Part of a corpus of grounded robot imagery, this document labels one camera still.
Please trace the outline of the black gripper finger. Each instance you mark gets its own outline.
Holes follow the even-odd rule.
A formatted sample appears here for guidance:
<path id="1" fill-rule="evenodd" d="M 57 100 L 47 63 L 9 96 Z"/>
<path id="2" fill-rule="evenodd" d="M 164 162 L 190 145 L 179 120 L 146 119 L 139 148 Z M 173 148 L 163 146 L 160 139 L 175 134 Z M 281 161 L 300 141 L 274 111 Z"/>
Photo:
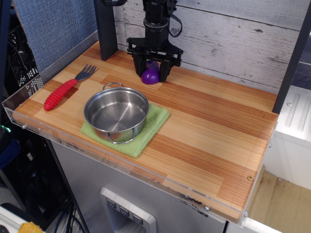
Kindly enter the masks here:
<path id="1" fill-rule="evenodd" d="M 160 82 L 165 82 L 172 68 L 171 61 L 164 60 L 160 64 Z"/>
<path id="2" fill-rule="evenodd" d="M 145 52 L 136 50 L 132 54 L 136 74 L 140 77 L 146 69 L 146 56 L 147 54 Z"/>

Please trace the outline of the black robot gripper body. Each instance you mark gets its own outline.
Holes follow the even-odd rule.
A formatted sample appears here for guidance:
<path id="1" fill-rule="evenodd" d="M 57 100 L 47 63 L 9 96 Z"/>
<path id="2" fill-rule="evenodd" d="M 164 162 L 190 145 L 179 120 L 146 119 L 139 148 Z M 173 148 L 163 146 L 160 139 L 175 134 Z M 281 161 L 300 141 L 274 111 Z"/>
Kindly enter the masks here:
<path id="1" fill-rule="evenodd" d="M 160 24 L 155 24 L 145 20 L 143 23 L 145 26 L 145 37 L 128 38 L 128 53 L 132 55 L 135 50 L 145 52 L 147 54 L 146 60 L 158 62 L 169 60 L 172 66 L 179 67 L 182 61 L 181 55 L 183 50 L 169 42 L 169 35 L 172 35 L 169 28 L 170 22 L 165 20 Z"/>

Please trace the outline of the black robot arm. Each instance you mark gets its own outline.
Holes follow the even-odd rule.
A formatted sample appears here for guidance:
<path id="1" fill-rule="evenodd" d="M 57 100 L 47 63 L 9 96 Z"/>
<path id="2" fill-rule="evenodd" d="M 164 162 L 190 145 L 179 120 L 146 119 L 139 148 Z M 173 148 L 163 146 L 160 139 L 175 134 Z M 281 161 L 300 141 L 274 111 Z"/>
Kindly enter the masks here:
<path id="1" fill-rule="evenodd" d="M 144 38 L 128 38 L 128 54 L 132 55 L 136 74 L 142 76 L 147 66 L 147 60 L 160 62 L 161 83 L 165 82 L 173 66 L 181 65 L 183 50 L 169 42 L 169 35 L 178 37 L 170 31 L 170 19 L 181 23 L 173 15 L 176 10 L 176 0 L 144 0 L 145 18 Z"/>

